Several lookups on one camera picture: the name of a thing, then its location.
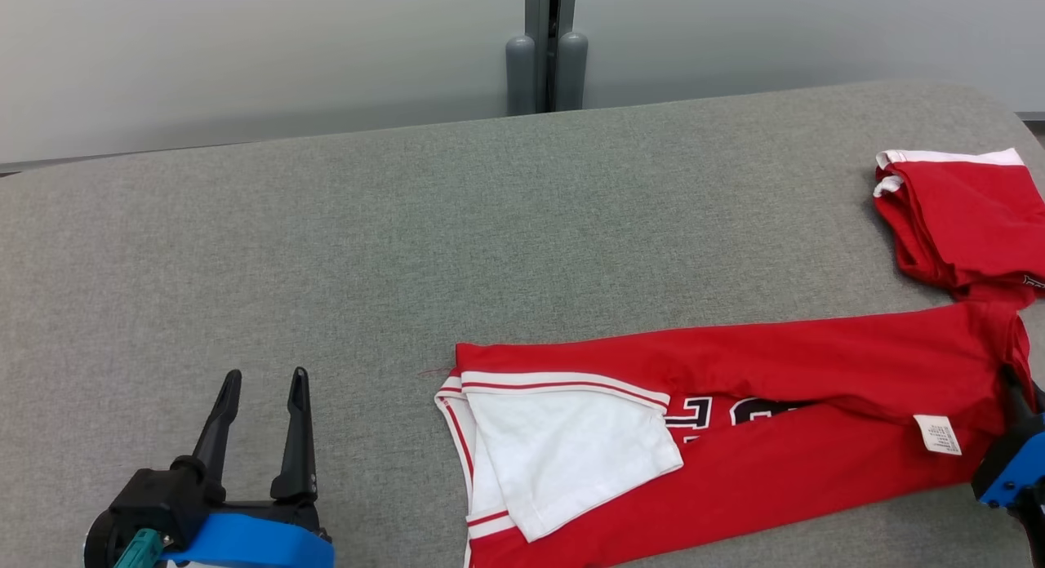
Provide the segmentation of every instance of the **teal connector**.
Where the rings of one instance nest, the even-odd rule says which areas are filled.
[[[156,529],[139,529],[113,568],[156,568],[163,541]]]

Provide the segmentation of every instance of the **white care label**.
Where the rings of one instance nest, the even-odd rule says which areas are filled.
[[[922,441],[930,452],[961,455],[958,439],[951,429],[951,420],[944,416],[914,416],[914,421],[922,428]]]

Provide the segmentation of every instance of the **white wall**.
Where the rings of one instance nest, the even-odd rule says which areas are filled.
[[[577,0],[584,105],[874,78],[974,85],[1045,111],[1045,0]]]
[[[0,166],[505,114],[524,0],[0,0]]]

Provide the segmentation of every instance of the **gray fabric surface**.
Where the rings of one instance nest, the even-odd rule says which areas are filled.
[[[191,450],[231,368],[245,385],[226,484],[265,496],[303,364],[338,565],[460,566],[464,484],[432,401],[456,341],[947,304],[893,266],[870,204],[875,152],[1009,145],[1042,189],[1045,152],[993,100],[856,85],[4,178],[3,564],[78,566],[84,532],[134,470]],[[1025,318],[1045,379],[1045,305]],[[1029,561],[1018,526],[959,487],[632,566]]]

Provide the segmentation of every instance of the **red garment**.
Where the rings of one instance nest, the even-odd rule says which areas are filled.
[[[512,526],[510,507],[470,521],[470,565],[612,566],[968,482],[1005,430],[1000,364],[1015,368],[1034,402],[1028,350],[1012,305],[988,303],[565,345],[459,345],[457,366],[436,400],[459,446],[469,498],[478,487],[467,398],[480,394],[619,390],[622,401],[648,400],[661,416],[655,396],[665,394],[683,460],[533,542]],[[544,381],[519,382],[533,375]],[[711,411],[700,411],[705,398]],[[768,401],[750,408],[747,398]],[[758,419],[766,412],[776,415]],[[949,418],[961,455],[928,451],[915,415]]]
[[[1045,203],[1016,150],[882,151],[877,178],[906,275],[958,301],[1045,297]]]

